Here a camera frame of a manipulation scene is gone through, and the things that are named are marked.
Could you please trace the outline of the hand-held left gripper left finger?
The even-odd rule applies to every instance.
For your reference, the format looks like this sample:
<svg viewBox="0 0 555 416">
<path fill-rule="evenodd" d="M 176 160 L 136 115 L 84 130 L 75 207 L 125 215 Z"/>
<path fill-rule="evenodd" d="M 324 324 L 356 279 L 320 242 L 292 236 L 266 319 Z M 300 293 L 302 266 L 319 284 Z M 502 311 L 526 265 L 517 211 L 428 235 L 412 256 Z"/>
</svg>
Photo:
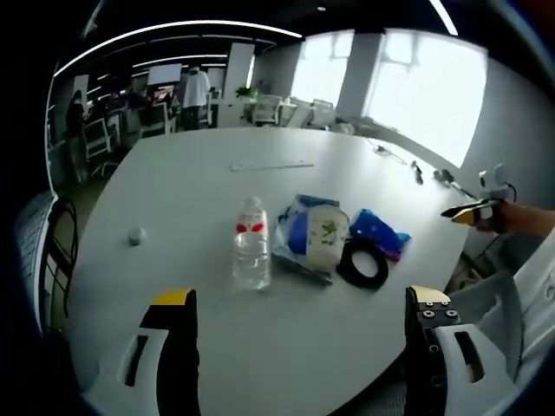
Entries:
<svg viewBox="0 0 555 416">
<path fill-rule="evenodd" d="M 100 359 L 101 415 L 199 415 L 197 296 L 194 289 L 151 301 L 134 336 Z"/>
</svg>

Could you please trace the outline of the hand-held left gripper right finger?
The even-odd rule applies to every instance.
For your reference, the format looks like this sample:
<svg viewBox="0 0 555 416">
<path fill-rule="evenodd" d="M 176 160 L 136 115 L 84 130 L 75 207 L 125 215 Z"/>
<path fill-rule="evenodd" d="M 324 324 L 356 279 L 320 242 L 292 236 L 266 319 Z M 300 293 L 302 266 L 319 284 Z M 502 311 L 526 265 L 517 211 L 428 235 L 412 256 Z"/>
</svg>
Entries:
<svg viewBox="0 0 555 416">
<path fill-rule="evenodd" d="M 406 289 L 406 415 L 485 415 L 516 392 L 506 358 L 437 289 Z"/>
</svg>

